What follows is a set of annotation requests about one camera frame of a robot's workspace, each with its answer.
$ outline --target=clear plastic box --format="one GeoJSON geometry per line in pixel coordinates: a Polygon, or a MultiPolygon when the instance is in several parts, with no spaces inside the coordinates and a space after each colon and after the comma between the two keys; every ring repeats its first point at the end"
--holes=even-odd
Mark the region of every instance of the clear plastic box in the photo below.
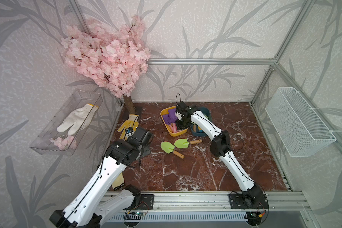
{"type": "Polygon", "coordinates": [[[90,125],[90,122],[99,109],[102,101],[103,99],[99,93],[84,92],[77,89],[59,109],[59,111],[38,135],[38,137],[31,143],[30,148],[40,154],[72,155],[79,145],[87,127],[90,125]],[[64,119],[73,110],[82,108],[85,104],[91,104],[93,107],[83,121],[80,129],[72,135],[75,138],[71,144],[66,146],[63,150],[60,150],[58,146],[55,146],[54,143],[51,142],[51,138],[56,139],[57,137],[66,135],[68,129],[59,133],[57,131],[57,127],[62,124],[64,119]]]}

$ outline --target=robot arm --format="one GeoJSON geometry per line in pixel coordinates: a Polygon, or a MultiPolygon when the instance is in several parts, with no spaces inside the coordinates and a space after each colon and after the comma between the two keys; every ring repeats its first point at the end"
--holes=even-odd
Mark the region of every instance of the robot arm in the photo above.
{"type": "Polygon", "coordinates": [[[59,228],[98,228],[119,211],[139,205],[141,192],[131,185],[114,198],[99,203],[127,165],[150,153],[148,142],[151,136],[149,131],[138,127],[127,141],[115,140],[106,150],[101,165],[80,194],[64,210],[52,213],[50,221],[59,228]]]}
{"type": "MultiPolygon", "coordinates": [[[[222,130],[215,126],[207,118],[205,118],[204,114],[199,110],[194,112],[191,115],[190,119],[191,122],[197,124],[209,136],[210,140],[212,141],[212,144],[214,144],[214,149],[216,149],[216,143],[213,143],[213,139],[219,139],[218,136],[222,133],[222,130]]],[[[249,177],[246,171],[241,167],[240,163],[235,158],[233,151],[230,150],[230,148],[228,149],[229,151],[224,156],[219,153],[217,154],[217,156],[219,157],[219,159],[221,159],[221,161],[224,162],[224,164],[228,167],[230,172],[236,178],[240,189],[242,191],[247,192],[248,189],[252,189],[255,184],[251,177],[249,177]]]]}
{"type": "Polygon", "coordinates": [[[197,124],[210,138],[210,152],[221,159],[233,174],[244,195],[246,207],[256,207],[263,199],[263,191],[255,184],[255,181],[246,173],[235,158],[230,148],[229,133],[215,126],[205,118],[204,114],[195,105],[187,106],[183,101],[176,106],[179,120],[176,120],[178,130],[185,129],[191,123],[197,124]]]}

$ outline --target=blue plastic tray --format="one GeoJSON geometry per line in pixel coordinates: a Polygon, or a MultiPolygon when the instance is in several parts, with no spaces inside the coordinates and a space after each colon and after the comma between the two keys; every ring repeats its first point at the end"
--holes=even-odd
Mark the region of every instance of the blue plastic tray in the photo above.
{"type": "MultiPolygon", "coordinates": [[[[211,119],[211,115],[210,115],[209,109],[207,109],[206,107],[198,107],[198,109],[203,114],[205,114],[211,122],[213,122],[212,119],[211,119]]],[[[194,135],[194,136],[198,136],[198,137],[205,137],[205,136],[207,136],[207,134],[205,132],[195,132],[195,131],[193,131],[192,130],[192,126],[190,127],[190,130],[192,131],[192,135],[194,135]]]]}

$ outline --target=wooden handle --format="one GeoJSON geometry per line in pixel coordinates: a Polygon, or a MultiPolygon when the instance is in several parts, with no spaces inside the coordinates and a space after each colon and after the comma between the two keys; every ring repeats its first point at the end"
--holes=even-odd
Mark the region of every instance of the wooden handle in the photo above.
{"type": "Polygon", "coordinates": [[[198,139],[198,140],[193,140],[193,141],[190,141],[190,144],[195,144],[195,143],[202,143],[203,140],[201,139],[198,139]]]}
{"type": "Polygon", "coordinates": [[[176,150],[174,150],[172,153],[173,153],[174,155],[176,155],[177,157],[180,157],[180,158],[182,158],[182,159],[184,159],[184,157],[185,157],[183,154],[177,152],[176,150]]]}

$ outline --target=transparent acrylic bin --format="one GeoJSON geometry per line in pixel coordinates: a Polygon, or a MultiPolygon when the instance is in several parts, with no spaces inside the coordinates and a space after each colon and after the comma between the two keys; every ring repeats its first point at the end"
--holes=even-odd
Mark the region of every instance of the transparent acrylic bin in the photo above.
{"type": "Polygon", "coordinates": [[[102,101],[103,100],[101,94],[99,93],[84,92],[77,89],[59,109],[59,111],[47,124],[44,130],[31,143],[30,148],[40,154],[72,155],[79,145],[83,135],[86,132],[87,127],[90,125],[90,122],[95,116],[102,101]],[[72,135],[75,137],[75,139],[71,142],[70,145],[66,146],[63,150],[60,150],[58,146],[55,146],[54,143],[50,141],[50,139],[56,139],[59,136],[66,135],[69,129],[59,133],[57,131],[57,127],[62,124],[64,119],[73,110],[82,108],[85,104],[91,104],[93,105],[93,107],[82,123],[80,129],[72,135]]]}
{"type": "Polygon", "coordinates": [[[295,88],[278,88],[265,108],[291,157],[308,157],[336,141],[295,88]]]}

